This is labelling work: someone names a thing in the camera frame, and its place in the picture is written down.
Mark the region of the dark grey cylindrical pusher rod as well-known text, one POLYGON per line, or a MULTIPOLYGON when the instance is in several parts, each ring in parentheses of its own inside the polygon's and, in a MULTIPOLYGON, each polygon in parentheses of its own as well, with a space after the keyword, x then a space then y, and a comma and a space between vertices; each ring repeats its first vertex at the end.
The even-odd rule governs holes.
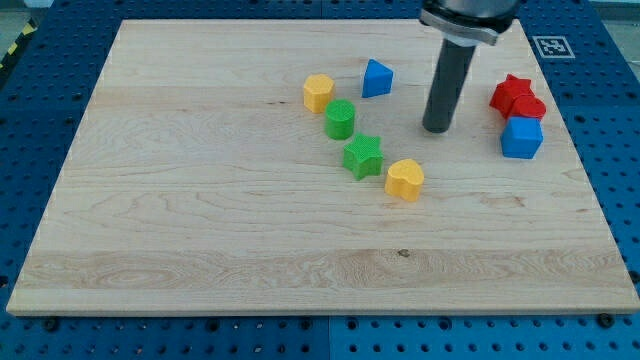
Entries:
POLYGON ((474 52, 475 46, 442 40, 422 119, 425 130, 434 134, 449 130, 474 52))

